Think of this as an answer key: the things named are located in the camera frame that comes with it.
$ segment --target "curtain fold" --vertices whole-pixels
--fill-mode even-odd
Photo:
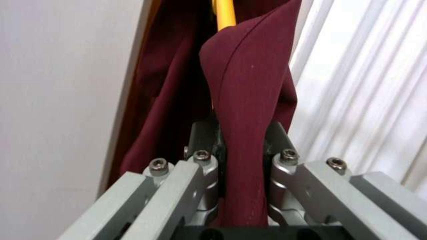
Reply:
[[[426,26],[425,0],[314,1],[290,61],[303,161],[340,157],[427,199]]]

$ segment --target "fabric fold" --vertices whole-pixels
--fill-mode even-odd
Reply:
[[[300,0],[211,37],[201,67],[227,145],[222,224],[266,226],[263,143],[270,122],[289,127],[296,93],[288,62]]]

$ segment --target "maroon fabric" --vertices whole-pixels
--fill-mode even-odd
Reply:
[[[286,66],[300,0],[267,13],[284,2],[234,0],[237,21],[248,21],[207,41],[216,31],[210,1],[162,1],[135,76],[139,94],[155,100],[121,174],[140,173],[157,157],[179,160],[192,123],[211,111],[210,91],[228,147],[222,224],[267,223],[264,134],[272,119],[288,129],[296,105]],[[200,60],[210,89],[198,56],[205,42]]]
[[[215,32],[210,6],[200,0],[164,0],[141,53],[136,81],[141,95],[155,98],[120,174],[141,173],[153,158],[183,156],[193,122],[211,111],[198,52]]]
[[[222,224],[267,225],[263,143],[270,122],[289,127],[296,93],[287,67],[301,0],[234,27],[201,48],[200,62],[227,145]]]

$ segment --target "hex socket screw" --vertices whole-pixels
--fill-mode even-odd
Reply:
[[[300,156],[290,148],[285,148],[280,152],[280,161],[287,166],[295,166],[298,164]]]

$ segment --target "yellow pole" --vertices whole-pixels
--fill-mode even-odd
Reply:
[[[216,13],[218,32],[226,27],[236,25],[233,0],[212,0],[213,12]]]

